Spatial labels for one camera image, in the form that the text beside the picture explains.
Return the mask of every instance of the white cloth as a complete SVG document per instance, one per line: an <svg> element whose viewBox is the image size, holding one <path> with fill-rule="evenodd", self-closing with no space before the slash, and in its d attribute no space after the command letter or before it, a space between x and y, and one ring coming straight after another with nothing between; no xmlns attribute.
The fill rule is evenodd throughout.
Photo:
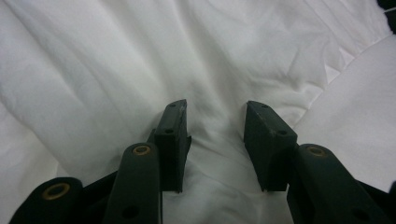
<svg viewBox="0 0 396 224"><path fill-rule="evenodd" d="M293 127L390 35L375 0L1 1L0 22L0 222L44 180L117 169L184 98L193 140L164 222L291 222L284 193L260 192L245 102Z"/></svg>

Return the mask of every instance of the white sheet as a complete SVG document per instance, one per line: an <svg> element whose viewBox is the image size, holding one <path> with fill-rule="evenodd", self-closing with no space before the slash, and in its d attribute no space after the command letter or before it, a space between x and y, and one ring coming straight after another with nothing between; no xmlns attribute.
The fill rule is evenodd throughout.
<svg viewBox="0 0 396 224"><path fill-rule="evenodd" d="M45 179L88 184L117 169L182 98L193 142L185 191L164 195L165 223L291 222L243 148L245 102L294 126L390 35L374 0L0 4L0 222Z"/></svg>

